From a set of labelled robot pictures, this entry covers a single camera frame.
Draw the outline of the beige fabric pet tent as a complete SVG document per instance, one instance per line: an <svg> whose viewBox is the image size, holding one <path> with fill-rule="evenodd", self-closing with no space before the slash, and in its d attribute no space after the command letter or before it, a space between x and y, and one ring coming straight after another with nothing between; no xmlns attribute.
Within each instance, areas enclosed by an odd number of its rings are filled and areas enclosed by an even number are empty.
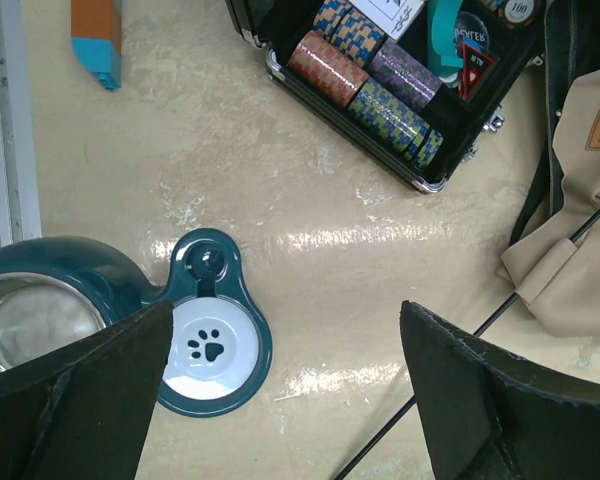
<svg viewBox="0 0 600 480"><path fill-rule="evenodd" d="M550 334L600 336L600 1L544 14L547 145L502 272Z"/></svg>

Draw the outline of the black tent pole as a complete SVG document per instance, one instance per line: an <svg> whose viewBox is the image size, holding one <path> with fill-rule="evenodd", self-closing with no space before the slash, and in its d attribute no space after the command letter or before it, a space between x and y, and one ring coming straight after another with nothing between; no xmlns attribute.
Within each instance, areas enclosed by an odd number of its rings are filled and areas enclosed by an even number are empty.
<svg viewBox="0 0 600 480"><path fill-rule="evenodd" d="M572 243L577 242L584 236L596 222L600 220L600 208L588 218L570 237ZM512 293L474 332L473 335L480 337L491 325L500 318L517 300L519 295ZM362 459L380 442L383 437L409 412L417 403L416 397L412 395L407 402L380 428L380 430L359 450L359 452L335 475L334 480L343 480L362 461Z"/></svg>

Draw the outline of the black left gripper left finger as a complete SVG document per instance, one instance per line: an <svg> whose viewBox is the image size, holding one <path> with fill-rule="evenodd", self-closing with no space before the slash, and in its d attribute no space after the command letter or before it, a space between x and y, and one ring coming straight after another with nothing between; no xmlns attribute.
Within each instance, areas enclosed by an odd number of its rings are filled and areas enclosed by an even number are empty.
<svg viewBox="0 0 600 480"><path fill-rule="evenodd" d="M0 479L134 478L172 332L163 301L0 373Z"/></svg>

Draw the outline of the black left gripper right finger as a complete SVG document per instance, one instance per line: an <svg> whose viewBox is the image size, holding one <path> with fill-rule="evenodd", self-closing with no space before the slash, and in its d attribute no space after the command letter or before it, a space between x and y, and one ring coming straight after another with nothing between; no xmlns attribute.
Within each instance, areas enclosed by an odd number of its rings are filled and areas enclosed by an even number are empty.
<svg viewBox="0 0 600 480"><path fill-rule="evenodd" d="M400 335L437 479L600 479L600 384L403 302Z"/></svg>

